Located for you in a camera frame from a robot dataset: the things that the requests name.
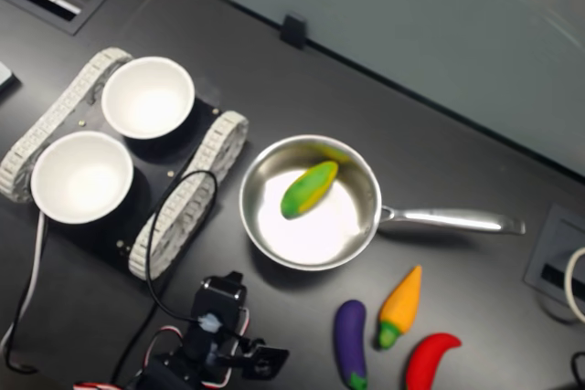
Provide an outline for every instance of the frying pan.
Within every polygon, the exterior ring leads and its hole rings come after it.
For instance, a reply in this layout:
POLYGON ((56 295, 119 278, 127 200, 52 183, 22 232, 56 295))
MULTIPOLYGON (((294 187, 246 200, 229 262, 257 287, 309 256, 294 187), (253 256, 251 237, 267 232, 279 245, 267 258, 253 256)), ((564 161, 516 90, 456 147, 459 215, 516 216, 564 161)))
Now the frying pan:
POLYGON ((244 176, 239 212, 250 239, 262 253, 283 266, 305 271, 347 263, 366 248, 379 224, 387 221, 525 233, 522 221, 489 212, 383 206, 378 180, 366 161, 346 144, 316 135, 284 139, 264 150, 244 176), (304 215, 284 218, 280 205, 286 189, 308 168, 325 160, 339 163, 327 194, 304 215))

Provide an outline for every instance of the white cable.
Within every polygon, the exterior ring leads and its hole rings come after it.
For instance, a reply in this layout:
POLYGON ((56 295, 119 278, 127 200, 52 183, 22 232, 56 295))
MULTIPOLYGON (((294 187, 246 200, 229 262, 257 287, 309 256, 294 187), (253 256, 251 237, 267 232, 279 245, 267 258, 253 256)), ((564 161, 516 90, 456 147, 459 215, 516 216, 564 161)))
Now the white cable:
POLYGON ((573 271, 575 270, 575 266, 577 265, 577 261, 580 257, 585 255, 585 247, 580 248, 577 250, 569 259, 569 263, 567 264, 567 269, 565 270, 565 296, 567 296, 567 303, 571 310, 575 313, 577 318, 585 323, 585 314, 579 309, 577 306, 577 302, 575 301, 575 296, 573 295, 573 271))
MULTIPOLYGON (((30 275, 30 284, 28 285, 27 297, 25 298, 25 302, 20 310, 20 315, 18 316, 18 321, 22 319, 22 316, 25 315, 27 312, 28 305, 33 298, 33 294, 35 293, 35 288, 37 287, 37 280, 38 280, 38 271, 40 268, 40 255, 43 249, 43 236, 45 230, 45 215, 40 212, 38 214, 38 226, 37 226, 37 242, 35 243, 35 256, 33 260, 33 270, 30 275)), ((0 355, 4 354, 4 349, 6 347, 6 343, 8 343, 8 338, 10 337, 10 333, 12 332, 12 328, 14 324, 10 325, 8 331, 4 335, 4 338, 0 342, 0 355)))

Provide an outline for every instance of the toy eggplant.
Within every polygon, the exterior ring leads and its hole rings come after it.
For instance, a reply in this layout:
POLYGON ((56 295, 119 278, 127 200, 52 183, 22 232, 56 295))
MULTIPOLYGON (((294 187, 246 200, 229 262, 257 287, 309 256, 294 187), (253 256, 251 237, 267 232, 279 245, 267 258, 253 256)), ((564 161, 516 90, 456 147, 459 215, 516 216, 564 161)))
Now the toy eggplant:
POLYGON ((335 356, 344 383, 352 390, 367 389, 365 324, 366 307, 358 300, 347 301, 335 315, 335 356))
POLYGON ((335 180, 338 169, 336 162, 327 161, 306 170, 284 193, 281 201, 282 216, 293 219, 316 205, 335 180))
POLYGON ((425 338, 410 357, 406 372, 407 390, 431 390, 442 356, 461 341, 449 333, 434 333, 425 338))
POLYGON ((390 293, 379 314, 378 343, 389 349, 407 332, 417 315, 422 268, 416 266, 390 293))

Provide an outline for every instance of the red and white wire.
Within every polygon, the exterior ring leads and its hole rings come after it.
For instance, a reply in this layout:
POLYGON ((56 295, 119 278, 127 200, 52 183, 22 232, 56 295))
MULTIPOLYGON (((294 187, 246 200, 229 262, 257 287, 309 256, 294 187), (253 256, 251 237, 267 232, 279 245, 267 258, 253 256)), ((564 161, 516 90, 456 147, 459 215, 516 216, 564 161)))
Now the red and white wire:
POLYGON ((77 383, 73 385, 73 390, 122 390, 122 388, 104 383, 77 383))
MULTIPOLYGON (((242 325, 241 330, 239 331, 240 337, 243 336, 244 333, 246 333, 246 331, 248 330, 248 326, 250 325, 250 310, 248 310, 248 308, 242 308, 242 311, 244 312, 244 314, 246 314, 246 316, 244 318, 244 324, 242 325)), ((238 346, 239 346, 239 342, 234 344, 234 347, 231 349, 232 356, 238 350, 238 346)), ((228 385, 230 377, 231 377, 231 368, 228 369, 228 372, 226 373, 226 377, 224 378, 224 380, 221 384, 206 383, 206 382, 203 382, 202 384, 205 386, 205 388, 223 388, 226 385, 228 385)))
POLYGON ((174 332, 176 335, 178 335, 178 337, 181 339, 181 342, 183 341, 183 334, 181 333, 181 331, 176 328, 175 326, 163 326, 161 329, 159 329, 158 331, 156 331, 156 333, 153 336, 153 340, 150 342, 150 345, 148 346, 148 350, 146 351, 146 355, 144 356, 144 361, 143 361, 143 369, 148 365, 148 360, 150 358, 150 354, 153 351, 154 345, 156 344, 156 340, 158 339, 158 336, 163 333, 163 332, 174 332))

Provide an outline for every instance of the dark table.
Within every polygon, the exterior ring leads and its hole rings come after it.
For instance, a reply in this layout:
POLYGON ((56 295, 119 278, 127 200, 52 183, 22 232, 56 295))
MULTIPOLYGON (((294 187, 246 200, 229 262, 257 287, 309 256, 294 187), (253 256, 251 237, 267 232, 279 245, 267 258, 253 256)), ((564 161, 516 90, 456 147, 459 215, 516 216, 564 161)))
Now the dark table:
MULTIPOLYGON (((373 334, 379 305, 415 264, 423 266, 419 315, 390 352, 367 349, 371 388, 399 388, 411 349, 432 332, 463 340, 445 356, 434 390, 570 388, 569 357, 584 347, 582 327, 547 316, 522 278, 551 204, 585 216, 581 184, 319 52, 284 45, 273 29, 219 0, 108 0, 75 37, 0 1, 0 36, 0 56, 23 82, 0 97, 2 155, 107 46, 175 59, 210 103, 250 119, 250 141, 165 295, 186 312, 205 276, 244 273, 250 334, 292 354, 274 382, 235 378, 231 388, 341 388, 331 344, 336 308, 362 300, 373 334), (263 148, 299 133, 326 134, 360 151, 391 206, 483 208, 524 218, 527 234, 389 231, 340 269, 279 268, 246 237, 239 181, 263 148)), ((30 270, 35 222, 30 206, 0 198, 1 328, 30 270)), ((134 281, 52 237, 18 354, 64 385, 107 380, 150 305, 134 281)), ((148 333, 170 321, 159 313, 148 333)), ((148 338, 125 377, 139 367, 148 338)))

